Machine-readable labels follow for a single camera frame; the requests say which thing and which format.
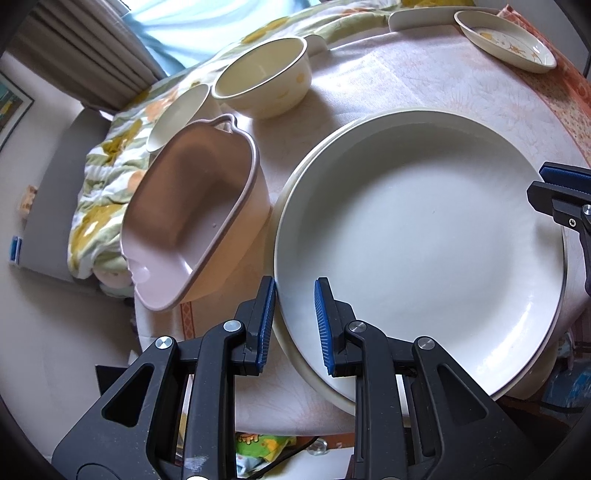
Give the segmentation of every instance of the metal bolt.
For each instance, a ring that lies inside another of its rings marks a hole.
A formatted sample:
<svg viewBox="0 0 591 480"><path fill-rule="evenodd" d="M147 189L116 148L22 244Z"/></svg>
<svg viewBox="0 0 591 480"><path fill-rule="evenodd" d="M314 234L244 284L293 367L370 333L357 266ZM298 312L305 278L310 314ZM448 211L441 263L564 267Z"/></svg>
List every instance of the metal bolt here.
<svg viewBox="0 0 591 480"><path fill-rule="evenodd" d="M237 332L242 328L242 322L238 320L228 320L223 324L223 329L227 332Z"/></svg>
<svg viewBox="0 0 591 480"><path fill-rule="evenodd" d="M173 340L170 337L160 337L156 338L156 341L154 343L156 344L156 348L166 350L169 346L173 344Z"/></svg>
<svg viewBox="0 0 591 480"><path fill-rule="evenodd" d="M329 452L329 444L324 439L316 439L312 445L310 445L306 452L310 455L324 455Z"/></svg>
<svg viewBox="0 0 591 480"><path fill-rule="evenodd" d="M419 338L418 347L422 348L423 350L433 350L435 348L435 340L430 337L421 337Z"/></svg>
<svg viewBox="0 0 591 480"><path fill-rule="evenodd" d="M360 320L355 320L354 322L351 322L349 324L349 330L351 330L351 332L355 332L355 333L361 333L364 332L368 329L368 326L366 324L364 324L364 322L361 322Z"/></svg>

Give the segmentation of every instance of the tablecloth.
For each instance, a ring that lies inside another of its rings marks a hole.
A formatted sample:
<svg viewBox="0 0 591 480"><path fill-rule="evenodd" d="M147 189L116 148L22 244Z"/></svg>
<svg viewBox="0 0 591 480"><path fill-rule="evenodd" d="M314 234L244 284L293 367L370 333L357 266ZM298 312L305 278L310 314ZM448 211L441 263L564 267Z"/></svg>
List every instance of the tablecloth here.
<svg viewBox="0 0 591 480"><path fill-rule="evenodd" d="M545 161L587 167L583 153L589 152L575 143L539 95L455 27L373 36L318 54L311 65L311 91L294 110L269 121L239 117L239 127L258 144L273 202L297 164L320 140L354 119L399 107L420 105L467 114L500 132L536 169ZM141 323L144 331L152 332L142 338L143 344L174 332L179 339L201 335L232 318L238 303L256 293L263 274L265 233L261 232L221 291L184 305L164 323L138 306L138 326ZM577 235L567 231L566 242L566 293L551 341L577 318L587 301ZM253 433L330 434L352 431L353 417L313 391L272 339L264 374L236 380L236 428Z"/></svg>

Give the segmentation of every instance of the plate rim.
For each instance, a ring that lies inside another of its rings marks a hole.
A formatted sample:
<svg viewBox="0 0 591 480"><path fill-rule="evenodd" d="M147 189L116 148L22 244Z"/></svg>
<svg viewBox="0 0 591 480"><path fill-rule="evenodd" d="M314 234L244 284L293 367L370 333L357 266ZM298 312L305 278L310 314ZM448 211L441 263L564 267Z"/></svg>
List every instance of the plate rim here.
<svg viewBox="0 0 591 480"><path fill-rule="evenodd" d="M469 121L475 122L489 130L491 130L496 135L499 135L505 141L509 142L524 158L529 162L531 167L535 171L535 175L538 179L542 180L539 172L537 172L534 166L531 164L528 155L525 155L523 151L518 148L513 142L510 142L505 135L499 133L495 128L491 127L487 122L483 122L480 119L476 119L473 116L467 115L461 112L455 112L450 109L445 108L430 108L421 105L416 106L408 106L408 107L401 107L401 108L394 108L388 109L382 112L377 113L370 113L369 115L364 115L356 120L352 120L351 122L347 123L346 125L338 128L333 133L328 135L325 139L321 140L310 152L304 157L304 159L298 164L295 170L291 173L283 189L281 190L279 196L277 197L277 201L273 208L271 218L269 220L269 230L267 233L267 240L265 243L265 267L264 270L266 273L269 273L275 277L275 266L277 262L277 238L278 233L281 228L281 224L283 222L284 214L285 214L285 207L287 206L288 202L290 201L293 192L300 182L300 179L303 177L303 174L306 170L310 167L313 163L314 159L319 156L319 154L333 141L337 140L339 137L344 135L346 132L350 131L351 129L364 124L366 122L378 119L383 116L390 116L397 113L412 113L412 112L435 112L435 113L446 113L449 115L458 116ZM564 299L564 292L566 289L566 279L567 279L567 248L566 248L566 237L564 235L564 228L560 229L562 235L562 250L563 250L563 276L562 276L562 285L560 290L560 295L558 297L558 302L556 304L556 308L554 309L554 315L552 321L550 323L550 327L548 328L548 332L546 333L544 339L538 346L535 354L532 356L530 361L524 365L522 370L517 373L504 387L500 388L493 394L491 397L494 400L502 397L505 393L507 393L513 386L515 386L519 381L526 375L529 369L533 366L536 360L540 357L552 335L554 328L556 327L556 323L558 320L558 316L560 314L560 310L562 308L563 299ZM355 415L355 402L350 400L348 397L343 395L342 393L335 390L331 387L328 383L326 383L322 377L316 373L316 371L310 366L310 364L306 361L304 356L298 350L296 343L294 342L293 338L291 337L289 330L287 329L287 324L285 322L283 311L281 307L281 293L279 289L277 290L277 304L278 308L275 309L274 321L273 321L273 332L277 341L285 353L286 357L289 359L292 366L295 370L300 374L300 376L310 385L314 390L316 390L320 395L322 395L327 401L338 407L339 409L351 414Z"/></svg>

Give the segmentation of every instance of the small white bowl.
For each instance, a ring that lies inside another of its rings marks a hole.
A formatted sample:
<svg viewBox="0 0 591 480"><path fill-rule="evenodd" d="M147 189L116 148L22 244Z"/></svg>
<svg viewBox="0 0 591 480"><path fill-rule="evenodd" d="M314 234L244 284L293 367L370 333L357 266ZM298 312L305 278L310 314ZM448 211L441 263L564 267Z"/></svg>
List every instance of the small white bowl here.
<svg viewBox="0 0 591 480"><path fill-rule="evenodd" d="M220 103L250 118L270 118L295 107L312 83L307 42L285 37L263 43L232 62L213 84Z"/></svg>
<svg viewBox="0 0 591 480"><path fill-rule="evenodd" d="M211 87L200 83L179 97L156 120L146 148L155 157L169 140L194 120L211 120L222 114L219 104L211 95Z"/></svg>

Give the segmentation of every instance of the orange patterned cloth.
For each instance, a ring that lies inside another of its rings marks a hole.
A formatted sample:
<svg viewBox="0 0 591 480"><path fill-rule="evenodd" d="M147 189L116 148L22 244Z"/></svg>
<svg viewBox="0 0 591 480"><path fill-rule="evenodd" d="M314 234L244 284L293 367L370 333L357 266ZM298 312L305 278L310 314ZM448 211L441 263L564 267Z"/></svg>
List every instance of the orange patterned cloth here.
<svg viewBox="0 0 591 480"><path fill-rule="evenodd" d="M530 73L516 67L513 71L554 112L591 166L591 84L550 40L512 7L507 5L499 16L525 28L554 54L557 67L548 73Z"/></svg>

